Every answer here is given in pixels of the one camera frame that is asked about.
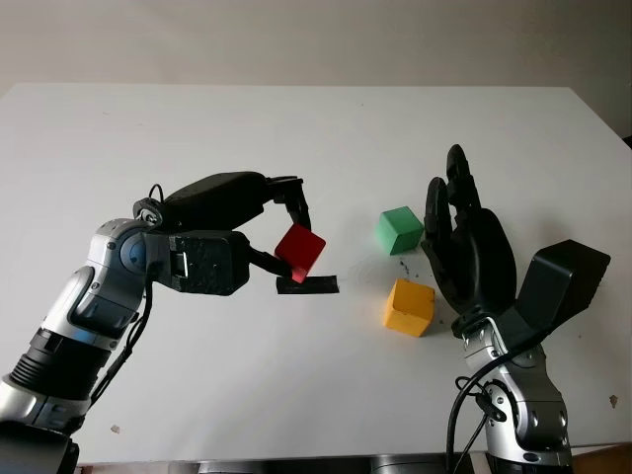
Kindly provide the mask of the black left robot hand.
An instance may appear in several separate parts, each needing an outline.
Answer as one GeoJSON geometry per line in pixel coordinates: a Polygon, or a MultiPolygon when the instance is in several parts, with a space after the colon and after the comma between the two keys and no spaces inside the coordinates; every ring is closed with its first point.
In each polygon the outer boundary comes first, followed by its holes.
{"type": "Polygon", "coordinates": [[[302,184],[295,176],[229,172],[153,200],[157,223],[145,237],[152,279],[179,292],[227,295],[249,280],[254,265],[304,283],[325,242],[311,232],[302,184]],[[284,205],[292,220],[272,255],[237,230],[269,201],[284,205]]]}

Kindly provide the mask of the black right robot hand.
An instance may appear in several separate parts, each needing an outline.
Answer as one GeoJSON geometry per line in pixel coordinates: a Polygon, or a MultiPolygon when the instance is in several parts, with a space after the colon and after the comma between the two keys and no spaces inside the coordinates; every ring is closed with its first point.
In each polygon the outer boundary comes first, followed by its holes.
{"type": "Polygon", "coordinates": [[[429,183],[424,224],[422,248],[443,298],[458,314],[451,324],[455,336],[514,304],[512,247],[496,214],[481,204],[458,144],[447,153],[446,177],[429,183]]]}

